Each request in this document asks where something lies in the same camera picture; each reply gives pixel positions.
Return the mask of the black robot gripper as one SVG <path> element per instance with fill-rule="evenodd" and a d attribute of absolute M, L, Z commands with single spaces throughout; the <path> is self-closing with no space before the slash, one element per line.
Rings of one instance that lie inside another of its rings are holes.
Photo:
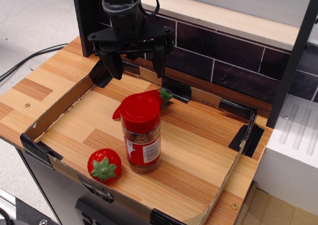
<path fill-rule="evenodd" d="M 166 55 L 173 51 L 173 28 L 156 24 L 159 9 L 150 12 L 141 6 L 133 8 L 103 8 L 111 26 L 88 35 L 93 51 L 115 78 L 123 74 L 123 62 L 119 54 L 152 53 L 153 67 L 158 78 L 164 75 Z"/>

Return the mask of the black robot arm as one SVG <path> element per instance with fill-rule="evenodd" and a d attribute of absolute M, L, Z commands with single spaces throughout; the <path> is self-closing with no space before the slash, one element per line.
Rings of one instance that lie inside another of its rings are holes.
<path fill-rule="evenodd" d="M 154 70 L 161 78 L 166 56 L 173 50 L 173 29 L 145 19 L 155 16 L 159 6 L 152 13 L 144 10 L 141 0 L 102 0 L 102 6 L 111 27 L 91 33 L 88 40 L 109 73 L 118 80 L 122 78 L 122 54 L 152 53 Z"/>

